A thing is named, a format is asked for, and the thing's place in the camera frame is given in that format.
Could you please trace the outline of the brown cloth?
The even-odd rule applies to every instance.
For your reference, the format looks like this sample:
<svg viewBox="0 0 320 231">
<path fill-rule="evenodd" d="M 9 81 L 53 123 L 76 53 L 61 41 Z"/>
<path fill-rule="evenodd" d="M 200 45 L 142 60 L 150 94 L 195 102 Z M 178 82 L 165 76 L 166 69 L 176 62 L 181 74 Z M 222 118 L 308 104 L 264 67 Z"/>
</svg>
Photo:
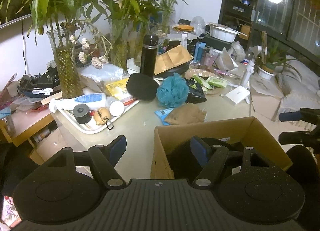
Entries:
<svg viewBox="0 0 320 231">
<path fill-rule="evenodd" d="M 203 123 L 207 112 L 201 110 L 193 103 L 187 103 L 174 108 L 165 118 L 165 122 L 170 125 L 184 125 L 193 123 Z"/>
</svg>

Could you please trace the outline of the black green fabric glove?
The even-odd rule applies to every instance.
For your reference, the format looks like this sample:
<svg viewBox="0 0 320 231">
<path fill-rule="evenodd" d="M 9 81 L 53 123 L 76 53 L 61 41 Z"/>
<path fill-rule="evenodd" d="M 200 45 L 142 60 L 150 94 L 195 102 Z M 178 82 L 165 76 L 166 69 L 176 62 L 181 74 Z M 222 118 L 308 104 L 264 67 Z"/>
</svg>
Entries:
<svg viewBox="0 0 320 231">
<path fill-rule="evenodd" d="M 189 93 L 186 103 L 200 104 L 207 101 L 201 85 L 194 79 L 186 79 L 186 84 L 189 87 Z"/>
</svg>

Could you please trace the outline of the blue tissue packet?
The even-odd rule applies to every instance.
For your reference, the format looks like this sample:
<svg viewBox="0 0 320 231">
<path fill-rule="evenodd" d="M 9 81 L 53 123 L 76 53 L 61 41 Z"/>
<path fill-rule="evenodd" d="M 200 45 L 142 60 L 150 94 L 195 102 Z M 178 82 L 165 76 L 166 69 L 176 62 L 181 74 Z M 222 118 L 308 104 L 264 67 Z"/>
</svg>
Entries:
<svg viewBox="0 0 320 231">
<path fill-rule="evenodd" d="M 155 115 L 159 117 L 163 125 L 170 125 L 169 123 L 165 122 L 165 119 L 168 116 L 168 114 L 171 113 L 172 110 L 173 108 L 161 109 L 155 111 Z"/>
</svg>

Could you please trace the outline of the teal mesh bath sponge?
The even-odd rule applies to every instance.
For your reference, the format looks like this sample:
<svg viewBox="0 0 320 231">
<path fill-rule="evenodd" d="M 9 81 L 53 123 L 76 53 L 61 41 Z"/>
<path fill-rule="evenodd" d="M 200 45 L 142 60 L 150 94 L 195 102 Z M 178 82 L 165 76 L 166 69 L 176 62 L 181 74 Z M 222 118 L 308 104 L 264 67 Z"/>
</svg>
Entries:
<svg viewBox="0 0 320 231">
<path fill-rule="evenodd" d="M 156 97 L 160 106 L 177 108 L 183 105 L 189 94 L 189 86 L 184 78 L 174 73 L 161 83 L 157 89 Z"/>
</svg>

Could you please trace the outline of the black round fabric hat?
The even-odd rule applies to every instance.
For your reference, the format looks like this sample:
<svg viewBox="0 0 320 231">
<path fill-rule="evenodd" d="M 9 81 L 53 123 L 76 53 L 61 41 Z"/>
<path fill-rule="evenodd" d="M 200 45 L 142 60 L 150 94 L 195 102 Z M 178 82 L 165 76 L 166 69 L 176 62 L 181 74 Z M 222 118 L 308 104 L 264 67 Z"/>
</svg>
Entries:
<svg viewBox="0 0 320 231">
<path fill-rule="evenodd" d="M 159 84 L 152 77 L 140 73 L 131 74 L 126 84 L 128 93 L 143 101 L 154 100 L 158 88 Z"/>
</svg>

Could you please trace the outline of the white tray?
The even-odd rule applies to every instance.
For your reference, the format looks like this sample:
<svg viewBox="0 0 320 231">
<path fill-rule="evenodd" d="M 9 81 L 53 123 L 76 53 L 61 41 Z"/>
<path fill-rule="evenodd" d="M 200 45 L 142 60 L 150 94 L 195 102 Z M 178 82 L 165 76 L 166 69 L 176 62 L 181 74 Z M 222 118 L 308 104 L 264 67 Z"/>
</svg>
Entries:
<svg viewBox="0 0 320 231">
<path fill-rule="evenodd" d="M 106 108 L 101 108 L 99 112 L 97 110 L 89 112 L 91 120 L 85 124 L 78 123 L 71 110 L 59 110 L 59 112 L 81 133 L 92 135 L 105 129 L 112 130 L 114 122 L 137 105 L 140 100 L 132 99 L 123 102 L 114 97 L 107 97 L 106 102 Z"/>
</svg>

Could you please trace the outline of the brown cardboard box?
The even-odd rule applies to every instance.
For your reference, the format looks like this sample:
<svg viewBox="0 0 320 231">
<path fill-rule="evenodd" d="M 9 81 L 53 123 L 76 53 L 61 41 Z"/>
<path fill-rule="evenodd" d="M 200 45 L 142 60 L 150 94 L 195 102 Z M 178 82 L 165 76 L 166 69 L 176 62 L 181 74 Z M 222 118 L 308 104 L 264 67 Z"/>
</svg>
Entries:
<svg viewBox="0 0 320 231">
<path fill-rule="evenodd" d="M 293 165 L 267 128 L 255 117 L 157 126 L 154 137 L 151 179 L 175 179 L 167 157 L 174 155 L 175 162 L 182 165 L 183 147 L 191 152 L 191 157 L 202 167 L 206 166 L 216 147 L 220 146 L 240 151 L 250 146 L 284 171 Z"/>
</svg>

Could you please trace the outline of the small black round speaker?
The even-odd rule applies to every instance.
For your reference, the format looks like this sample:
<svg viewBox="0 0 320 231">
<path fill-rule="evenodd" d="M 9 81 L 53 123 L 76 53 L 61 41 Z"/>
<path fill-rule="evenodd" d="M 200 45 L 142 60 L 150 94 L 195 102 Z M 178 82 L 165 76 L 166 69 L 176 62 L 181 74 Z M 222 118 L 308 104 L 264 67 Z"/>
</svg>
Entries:
<svg viewBox="0 0 320 231">
<path fill-rule="evenodd" d="M 84 103 L 78 104 L 74 107 L 73 116 L 79 124 L 86 124 L 91 120 L 89 107 Z"/>
</svg>

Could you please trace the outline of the white round lid jar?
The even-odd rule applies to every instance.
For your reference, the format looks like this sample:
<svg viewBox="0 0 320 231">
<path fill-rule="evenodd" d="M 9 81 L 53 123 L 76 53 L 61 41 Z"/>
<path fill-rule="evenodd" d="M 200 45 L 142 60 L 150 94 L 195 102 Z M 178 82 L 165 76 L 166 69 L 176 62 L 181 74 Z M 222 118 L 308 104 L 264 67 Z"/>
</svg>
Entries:
<svg viewBox="0 0 320 231">
<path fill-rule="evenodd" d="M 125 111 L 125 105 L 119 101 L 113 101 L 110 105 L 109 105 L 109 112 L 113 117 L 118 117 L 121 116 Z"/>
</svg>

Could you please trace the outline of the white lotion bottle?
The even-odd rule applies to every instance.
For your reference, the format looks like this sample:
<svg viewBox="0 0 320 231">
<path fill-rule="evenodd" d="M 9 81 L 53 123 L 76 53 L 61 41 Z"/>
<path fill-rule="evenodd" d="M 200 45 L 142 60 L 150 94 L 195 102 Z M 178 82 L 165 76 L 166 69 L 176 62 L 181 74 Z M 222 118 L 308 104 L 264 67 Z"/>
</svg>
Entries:
<svg viewBox="0 0 320 231">
<path fill-rule="evenodd" d="M 106 107 L 106 94 L 90 93 L 76 98 L 70 99 L 52 99 L 49 102 L 48 108 L 50 112 L 56 113 L 57 110 L 73 110 L 77 105 L 85 104 L 89 110 L 97 110 L 101 107 Z"/>
</svg>

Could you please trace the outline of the white flat box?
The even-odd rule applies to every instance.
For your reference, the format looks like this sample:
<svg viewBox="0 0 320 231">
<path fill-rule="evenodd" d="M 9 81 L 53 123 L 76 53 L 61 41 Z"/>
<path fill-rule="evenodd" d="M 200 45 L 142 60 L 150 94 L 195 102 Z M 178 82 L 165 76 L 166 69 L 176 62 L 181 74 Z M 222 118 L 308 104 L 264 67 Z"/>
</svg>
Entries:
<svg viewBox="0 0 320 231">
<path fill-rule="evenodd" d="M 227 94 L 224 94 L 222 97 L 224 100 L 229 102 L 232 105 L 238 105 L 241 102 L 250 103 L 250 91 L 243 86 L 238 86 L 232 91 L 229 91 Z"/>
</svg>

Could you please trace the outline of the yellow medicine box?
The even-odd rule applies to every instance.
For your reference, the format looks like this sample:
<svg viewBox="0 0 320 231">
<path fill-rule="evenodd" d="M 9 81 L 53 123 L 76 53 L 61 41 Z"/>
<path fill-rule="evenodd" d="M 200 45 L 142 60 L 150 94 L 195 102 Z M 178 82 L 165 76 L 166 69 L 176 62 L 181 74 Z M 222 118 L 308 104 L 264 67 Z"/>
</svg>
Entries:
<svg viewBox="0 0 320 231">
<path fill-rule="evenodd" d="M 125 79 L 107 84 L 106 91 L 108 92 L 108 95 L 124 102 L 131 99 L 132 95 L 129 94 L 126 87 L 128 80 L 129 80 L 128 78 L 125 78 Z"/>
</svg>

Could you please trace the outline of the green wet wipes pack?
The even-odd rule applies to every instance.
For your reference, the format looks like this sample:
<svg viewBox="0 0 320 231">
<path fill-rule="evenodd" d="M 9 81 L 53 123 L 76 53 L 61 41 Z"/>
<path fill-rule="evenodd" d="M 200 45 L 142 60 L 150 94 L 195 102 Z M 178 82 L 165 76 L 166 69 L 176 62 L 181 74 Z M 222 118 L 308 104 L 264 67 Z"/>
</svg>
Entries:
<svg viewBox="0 0 320 231">
<path fill-rule="evenodd" d="M 228 81 L 219 77 L 209 77 L 207 79 L 207 83 L 212 87 L 225 88 L 228 84 Z"/>
</svg>

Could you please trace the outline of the brown paper envelope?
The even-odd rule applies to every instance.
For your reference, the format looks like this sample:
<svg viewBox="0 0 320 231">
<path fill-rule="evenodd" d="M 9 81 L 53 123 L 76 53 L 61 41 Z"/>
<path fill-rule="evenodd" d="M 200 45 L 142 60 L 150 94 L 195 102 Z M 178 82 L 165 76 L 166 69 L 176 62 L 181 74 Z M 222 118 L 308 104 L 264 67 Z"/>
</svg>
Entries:
<svg viewBox="0 0 320 231">
<path fill-rule="evenodd" d="M 178 45 L 156 57 L 154 75 L 158 75 L 171 68 L 188 63 L 191 60 L 193 60 L 193 56 L 188 50 L 182 45 Z"/>
</svg>

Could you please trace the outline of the black thermos bottle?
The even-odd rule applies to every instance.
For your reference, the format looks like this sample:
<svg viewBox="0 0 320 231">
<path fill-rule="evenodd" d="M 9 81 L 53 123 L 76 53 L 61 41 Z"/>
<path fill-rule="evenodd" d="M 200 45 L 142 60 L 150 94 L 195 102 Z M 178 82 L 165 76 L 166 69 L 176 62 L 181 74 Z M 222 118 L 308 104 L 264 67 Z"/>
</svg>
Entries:
<svg viewBox="0 0 320 231">
<path fill-rule="evenodd" d="M 140 73 L 153 77 L 155 71 L 159 37 L 146 34 L 143 39 Z"/>
</svg>

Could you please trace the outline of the glass vase with bamboo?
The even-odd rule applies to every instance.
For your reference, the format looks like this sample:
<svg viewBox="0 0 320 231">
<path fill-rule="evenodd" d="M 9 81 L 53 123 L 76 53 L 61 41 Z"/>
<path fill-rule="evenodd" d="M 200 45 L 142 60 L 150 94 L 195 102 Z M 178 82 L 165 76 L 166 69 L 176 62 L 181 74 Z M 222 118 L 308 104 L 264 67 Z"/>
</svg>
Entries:
<svg viewBox="0 0 320 231">
<path fill-rule="evenodd" d="M 64 98 L 82 94 L 71 36 L 78 30 L 84 5 L 84 0 L 1 0 L 1 22 L 9 22 L 28 11 L 31 18 L 28 32 L 35 37 L 48 37 Z"/>
</svg>

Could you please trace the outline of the tan pig keychain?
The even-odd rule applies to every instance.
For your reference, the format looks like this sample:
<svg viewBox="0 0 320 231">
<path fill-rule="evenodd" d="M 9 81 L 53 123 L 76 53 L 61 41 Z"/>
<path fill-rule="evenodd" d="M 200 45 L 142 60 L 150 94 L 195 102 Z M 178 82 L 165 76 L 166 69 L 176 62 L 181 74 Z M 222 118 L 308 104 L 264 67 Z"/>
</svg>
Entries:
<svg viewBox="0 0 320 231">
<path fill-rule="evenodd" d="M 112 130 L 114 128 L 113 123 L 111 122 L 111 114 L 108 108 L 101 107 L 95 111 L 93 118 L 97 125 L 106 125 L 108 130 Z"/>
</svg>

